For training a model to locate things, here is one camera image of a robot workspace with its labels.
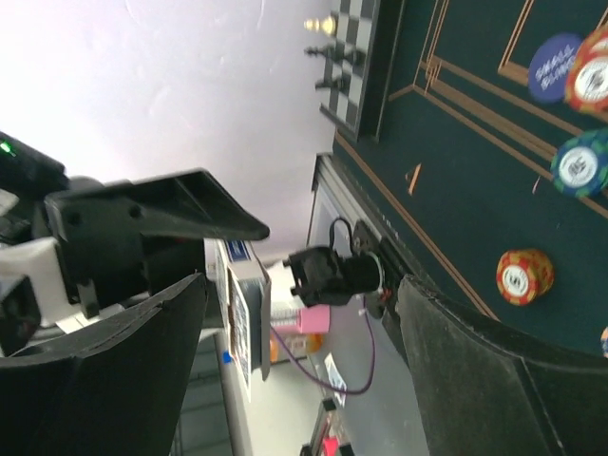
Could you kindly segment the orange chips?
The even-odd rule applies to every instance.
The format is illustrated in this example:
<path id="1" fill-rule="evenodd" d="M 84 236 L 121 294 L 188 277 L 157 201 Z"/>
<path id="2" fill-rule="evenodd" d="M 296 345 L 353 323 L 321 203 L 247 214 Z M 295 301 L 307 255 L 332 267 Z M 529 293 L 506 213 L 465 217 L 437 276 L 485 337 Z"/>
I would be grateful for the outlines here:
<path id="1" fill-rule="evenodd" d="M 578 112 L 607 110 L 607 26 L 581 44 L 566 78 L 564 100 Z"/>

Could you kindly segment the blue white card deck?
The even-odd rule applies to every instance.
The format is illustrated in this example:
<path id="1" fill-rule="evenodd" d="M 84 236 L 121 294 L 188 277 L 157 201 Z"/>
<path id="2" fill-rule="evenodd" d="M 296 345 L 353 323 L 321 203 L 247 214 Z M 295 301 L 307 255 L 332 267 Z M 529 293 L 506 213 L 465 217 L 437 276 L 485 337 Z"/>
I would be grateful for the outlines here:
<path id="1" fill-rule="evenodd" d="M 253 372 L 270 371 L 271 279 L 253 246 L 242 240 L 215 242 L 216 289 L 240 383 L 251 396 Z"/>

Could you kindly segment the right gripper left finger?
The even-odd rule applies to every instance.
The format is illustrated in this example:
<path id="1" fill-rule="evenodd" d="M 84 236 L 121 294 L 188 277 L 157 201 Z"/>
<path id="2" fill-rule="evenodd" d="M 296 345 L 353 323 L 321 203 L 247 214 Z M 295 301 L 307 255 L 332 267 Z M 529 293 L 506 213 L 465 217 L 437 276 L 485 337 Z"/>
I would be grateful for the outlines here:
<path id="1" fill-rule="evenodd" d="M 2 454 L 169 454 L 206 304 L 204 275 L 190 275 L 2 359 Z"/>

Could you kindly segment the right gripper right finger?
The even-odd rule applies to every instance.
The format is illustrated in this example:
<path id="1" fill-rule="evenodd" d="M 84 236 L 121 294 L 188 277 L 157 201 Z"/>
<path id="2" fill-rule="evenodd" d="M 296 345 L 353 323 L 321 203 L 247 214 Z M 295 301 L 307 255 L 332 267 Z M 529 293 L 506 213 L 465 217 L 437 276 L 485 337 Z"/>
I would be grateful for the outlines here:
<path id="1" fill-rule="evenodd" d="M 604 455 L 607 361 L 401 280 L 397 313 L 432 455 Z"/>

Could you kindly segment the orange red chip stack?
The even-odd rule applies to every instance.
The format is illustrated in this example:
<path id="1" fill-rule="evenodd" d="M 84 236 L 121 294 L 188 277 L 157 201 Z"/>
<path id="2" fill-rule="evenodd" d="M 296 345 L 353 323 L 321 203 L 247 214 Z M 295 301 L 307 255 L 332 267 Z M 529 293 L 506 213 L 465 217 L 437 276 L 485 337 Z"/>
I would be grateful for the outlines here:
<path id="1" fill-rule="evenodd" d="M 496 284 L 512 305 L 526 306 L 552 288 L 555 270 L 548 255 L 539 249 L 505 252 L 497 266 Z"/>

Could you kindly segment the green chips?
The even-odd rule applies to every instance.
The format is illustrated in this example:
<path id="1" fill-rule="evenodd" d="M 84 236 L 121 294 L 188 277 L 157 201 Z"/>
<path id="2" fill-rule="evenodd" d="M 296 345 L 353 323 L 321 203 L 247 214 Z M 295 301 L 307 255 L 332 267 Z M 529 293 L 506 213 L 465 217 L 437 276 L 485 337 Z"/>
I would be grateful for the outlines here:
<path id="1" fill-rule="evenodd" d="M 599 194 L 607 186 L 607 129 L 587 131 L 565 142 L 550 170 L 555 187 L 566 196 Z"/>

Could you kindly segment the peach blue chip stack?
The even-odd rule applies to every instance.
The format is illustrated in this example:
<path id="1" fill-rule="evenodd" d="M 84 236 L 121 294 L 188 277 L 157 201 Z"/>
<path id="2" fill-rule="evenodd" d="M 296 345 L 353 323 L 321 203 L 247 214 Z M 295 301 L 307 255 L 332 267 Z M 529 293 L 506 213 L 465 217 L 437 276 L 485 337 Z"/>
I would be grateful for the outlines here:
<path id="1" fill-rule="evenodd" d="M 608 357 L 608 327 L 604 328 L 600 335 L 600 346 L 604 357 Z"/>

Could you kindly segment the purple small blind button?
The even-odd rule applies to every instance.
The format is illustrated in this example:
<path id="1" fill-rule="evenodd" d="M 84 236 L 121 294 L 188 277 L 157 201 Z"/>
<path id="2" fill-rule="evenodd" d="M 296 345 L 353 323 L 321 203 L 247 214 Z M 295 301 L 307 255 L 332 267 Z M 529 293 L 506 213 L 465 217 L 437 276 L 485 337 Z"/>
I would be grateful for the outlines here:
<path id="1" fill-rule="evenodd" d="M 528 90 L 534 100 L 551 104 L 563 99 L 566 78 L 581 44 L 579 35 L 565 32 L 550 37 L 537 49 L 527 77 Z"/>

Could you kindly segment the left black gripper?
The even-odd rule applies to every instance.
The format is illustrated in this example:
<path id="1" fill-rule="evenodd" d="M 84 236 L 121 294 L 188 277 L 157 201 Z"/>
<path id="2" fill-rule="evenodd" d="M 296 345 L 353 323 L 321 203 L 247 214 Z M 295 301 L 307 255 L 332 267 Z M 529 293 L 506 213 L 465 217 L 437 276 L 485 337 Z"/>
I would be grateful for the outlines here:
<path id="1" fill-rule="evenodd" d="M 264 240 L 270 228 L 201 169 L 50 194 L 32 234 L 57 240 L 67 301 L 91 318 L 203 272 L 204 238 Z"/>

